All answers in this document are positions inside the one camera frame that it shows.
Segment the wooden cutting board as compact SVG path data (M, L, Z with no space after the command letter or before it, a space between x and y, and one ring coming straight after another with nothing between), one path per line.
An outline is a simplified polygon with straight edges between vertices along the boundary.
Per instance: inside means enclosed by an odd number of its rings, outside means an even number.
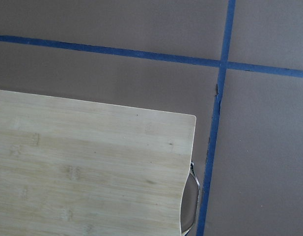
M194 115L0 90L0 236L183 236Z

